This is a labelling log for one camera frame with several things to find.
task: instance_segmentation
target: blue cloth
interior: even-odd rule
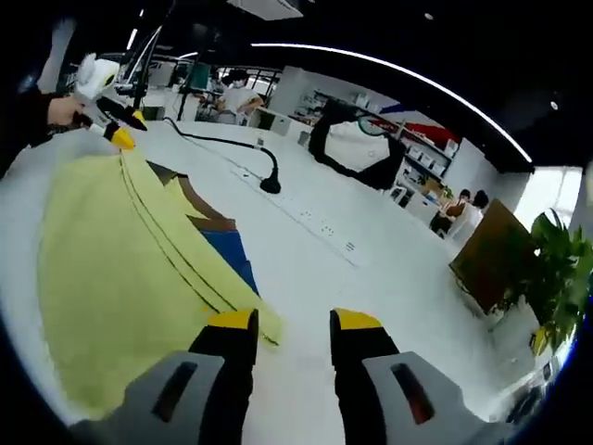
[[[251,263],[243,250],[239,232],[236,230],[200,230],[200,233],[221,254],[229,266],[243,278],[243,281],[259,295],[256,280],[251,271]]]

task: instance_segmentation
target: table surface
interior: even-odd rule
[[[337,254],[240,179],[237,166],[260,176],[268,157],[240,146],[194,144],[166,122],[132,131],[147,159],[188,174],[197,193],[234,218],[260,295],[284,318],[285,337],[272,350],[260,344],[245,444],[342,444],[334,394],[329,311],[344,307],[379,318],[402,350],[414,350],[458,383],[466,405],[486,416],[498,391],[493,354],[482,321],[464,305],[448,263],[453,253],[387,196],[335,173],[306,148],[249,127],[179,122],[182,131],[256,142],[262,137],[280,166],[283,203],[305,206],[365,257],[356,266]],[[47,190],[56,167],[89,154],[112,154],[107,141],[85,131],[54,137],[19,155],[0,183],[0,295],[9,333],[33,381],[67,422],[77,418],[63,400],[43,338],[37,306],[36,256]]]

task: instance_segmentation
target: cardboard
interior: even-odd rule
[[[516,275],[534,263],[531,235],[497,199],[449,267],[485,313]]]

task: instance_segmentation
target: power strip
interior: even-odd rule
[[[342,235],[329,218],[311,210],[305,203],[300,202],[297,197],[287,197],[283,192],[278,195],[264,192],[259,188],[261,179],[244,168],[233,169],[233,174],[254,191],[268,199],[295,222],[302,225],[344,260],[356,267],[367,265],[367,260],[361,252],[359,243]]]

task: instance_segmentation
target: ceiling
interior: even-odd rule
[[[468,138],[501,172],[531,168],[477,114],[407,74],[353,57],[249,44],[323,45],[378,57],[428,77],[480,108],[512,135],[536,166],[585,165],[591,158],[587,18],[574,8],[519,3],[365,0],[347,5],[303,0],[303,19],[266,22],[222,1],[182,0],[163,27],[159,43],[165,48],[159,52],[195,51],[197,43],[188,37],[191,24],[215,24],[221,38],[217,52],[208,54],[213,63],[293,65],[357,83]],[[117,5],[115,18],[105,8],[104,17],[94,13],[81,20],[69,57],[80,58],[89,50],[122,51],[131,29],[138,28],[141,40],[162,23],[170,3],[133,0]],[[145,13],[139,18],[141,9]]]

